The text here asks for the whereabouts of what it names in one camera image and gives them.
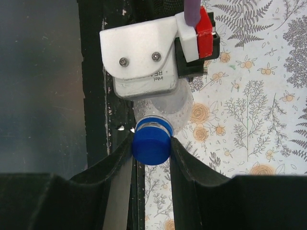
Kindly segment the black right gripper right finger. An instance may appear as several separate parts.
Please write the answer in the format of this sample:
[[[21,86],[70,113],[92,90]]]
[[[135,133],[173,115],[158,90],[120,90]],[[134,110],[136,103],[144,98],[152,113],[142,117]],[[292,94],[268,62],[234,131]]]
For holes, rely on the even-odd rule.
[[[304,230],[307,178],[228,178],[171,138],[170,175],[177,230]]]

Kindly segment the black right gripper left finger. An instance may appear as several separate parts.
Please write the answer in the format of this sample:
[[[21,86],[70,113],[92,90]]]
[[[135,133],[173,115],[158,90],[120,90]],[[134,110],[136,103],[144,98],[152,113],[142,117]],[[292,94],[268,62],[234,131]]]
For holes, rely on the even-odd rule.
[[[1,174],[1,229],[126,229],[132,139],[129,134],[113,153],[69,180],[53,173]]]

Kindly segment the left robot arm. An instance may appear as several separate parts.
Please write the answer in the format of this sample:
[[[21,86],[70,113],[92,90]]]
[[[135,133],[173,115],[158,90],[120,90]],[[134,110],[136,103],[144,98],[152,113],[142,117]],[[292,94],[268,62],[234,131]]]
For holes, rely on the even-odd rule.
[[[214,13],[207,12],[200,0],[134,0],[136,22],[176,16],[180,23],[175,52],[178,77],[193,82],[206,69],[206,60],[220,55],[220,36],[215,29]]]

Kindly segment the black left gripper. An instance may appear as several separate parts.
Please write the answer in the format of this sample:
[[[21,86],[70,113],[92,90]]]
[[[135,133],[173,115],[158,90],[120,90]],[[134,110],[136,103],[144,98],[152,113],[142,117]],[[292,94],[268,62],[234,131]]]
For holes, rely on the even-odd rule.
[[[180,79],[193,81],[204,74],[204,62],[220,55],[220,36],[216,32],[213,12],[200,12],[196,27],[188,26],[184,13],[175,15],[178,37],[175,38],[177,73]]]

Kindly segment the Pepsi bottle blue label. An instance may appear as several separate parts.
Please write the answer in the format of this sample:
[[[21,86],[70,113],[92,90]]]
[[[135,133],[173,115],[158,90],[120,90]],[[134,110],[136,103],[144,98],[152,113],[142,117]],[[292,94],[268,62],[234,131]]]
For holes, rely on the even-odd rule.
[[[179,79],[175,91],[168,95],[139,99],[133,102],[135,120],[158,116],[167,120],[177,135],[188,123],[193,106],[193,96],[186,79]]]

